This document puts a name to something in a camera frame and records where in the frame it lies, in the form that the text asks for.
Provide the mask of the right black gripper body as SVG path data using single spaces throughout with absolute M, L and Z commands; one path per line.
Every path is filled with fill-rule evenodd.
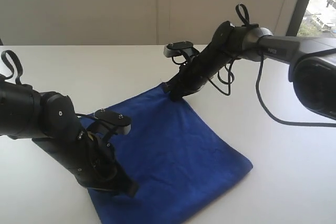
M 164 83 L 164 92 L 170 94 L 171 90 L 180 89 L 183 90 L 184 96 L 197 93 L 230 61 L 231 56 L 208 45 L 198 55 L 185 58 L 185 62 L 179 66 L 178 73 Z

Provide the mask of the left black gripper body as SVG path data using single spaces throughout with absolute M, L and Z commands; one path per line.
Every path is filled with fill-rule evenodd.
M 72 173 L 82 187 L 113 191 L 116 175 L 127 174 L 114 146 L 81 124 L 71 124 L 53 137 L 33 138 L 33 142 Z

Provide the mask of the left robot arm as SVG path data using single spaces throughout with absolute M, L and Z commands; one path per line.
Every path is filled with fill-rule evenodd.
M 31 139 L 84 188 L 134 197 L 139 186 L 110 143 L 130 132 L 130 117 L 109 109 L 76 113 L 69 96 L 23 84 L 23 67 L 13 51 L 2 51 L 1 61 L 11 72 L 1 76 L 1 135 Z

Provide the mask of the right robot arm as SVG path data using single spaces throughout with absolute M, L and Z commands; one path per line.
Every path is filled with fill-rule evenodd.
M 257 24 L 234 26 L 226 21 L 202 51 L 190 41 L 181 41 L 166 45 L 164 55 L 185 58 L 178 73 L 164 84 L 172 100 L 197 93 L 235 59 L 271 59 L 288 65 L 288 80 L 305 108 L 335 119 L 334 38 L 274 36 Z

